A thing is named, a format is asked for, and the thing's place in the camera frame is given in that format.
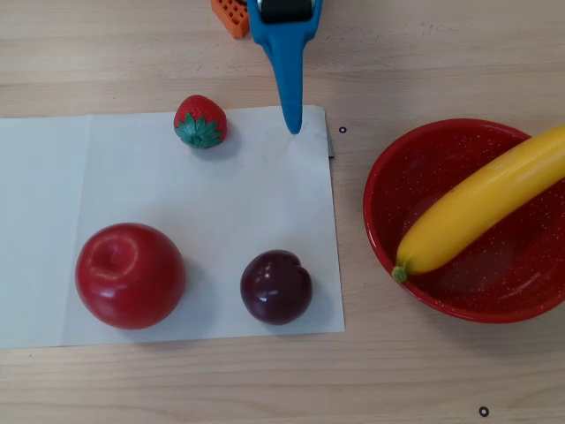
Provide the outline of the blue gripper black motor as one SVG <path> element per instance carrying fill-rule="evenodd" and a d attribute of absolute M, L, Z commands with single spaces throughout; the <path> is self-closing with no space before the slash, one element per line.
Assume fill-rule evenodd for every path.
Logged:
<path fill-rule="evenodd" d="M 261 0 L 246 3 L 252 38 L 265 51 L 275 75 L 282 113 L 292 134 L 303 116 L 304 49 L 317 32 L 321 0 Z"/>

